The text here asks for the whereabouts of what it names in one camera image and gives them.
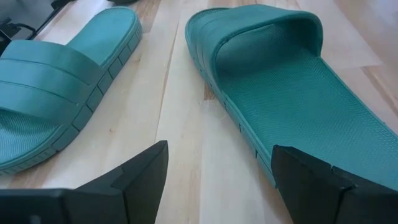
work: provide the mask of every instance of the slide sandal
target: slide sandal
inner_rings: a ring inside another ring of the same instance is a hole
[[[279,145],[398,190],[398,138],[321,58],[317,16],[265,5],[208,9],[188,21],[185,38],[274,185]]]
[[[12,41],[0,58],[0,174],[70,144],[141,39],[136,13],[106,9],[67,45]]]

